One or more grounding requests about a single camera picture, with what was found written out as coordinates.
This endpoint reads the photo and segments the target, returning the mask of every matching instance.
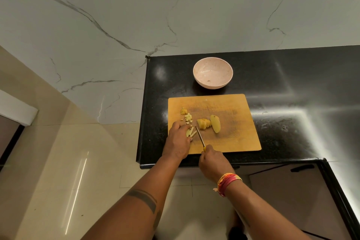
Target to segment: red thread bracelet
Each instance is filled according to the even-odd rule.
[[[225,197],[225,190],[228,187],[230,183],[232,183],[234,180],[241,180],[241,177],[239,177],[237,174],[233,173],[226,173],[224,174],[217,183],[217,188],[214,188],[213,190],[215,192],[218,192],[222,197]]]

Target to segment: forearm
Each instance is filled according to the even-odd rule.
[[[88,231],[83,239],[151,239],[180,164],[163,156]]]
[[[242,217],[253,240],[310,240],[242,181],[230,183],[225,195]]]

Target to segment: person's left arm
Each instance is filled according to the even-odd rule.
[[[89,229],[83,240],[152,238],[174,174],[189,153],[192,140],[186,137],[189,127],[174,122],[154,167]]]

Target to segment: hand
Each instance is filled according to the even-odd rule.
[[[218,183],[226,173],[235,173],[230,162],[220,151],[215,151],[211,145],[206,145],[206,151],[201,153],[199,167],[204,176]]]
[[[186,131],[189,128],[189,124],[180,127],[178,121],[172,124],[162,151],[163,156],[174,157],[179,161],[186,158],[190,150],[190,142],[193,140],[191,137],[186,137]]]

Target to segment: empty bowl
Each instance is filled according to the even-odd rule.
[[[193,74],[196,82],[208,89],[226,86],[233,77],[233,69],[227,61],[217,57],[206,57],[197,61]]]

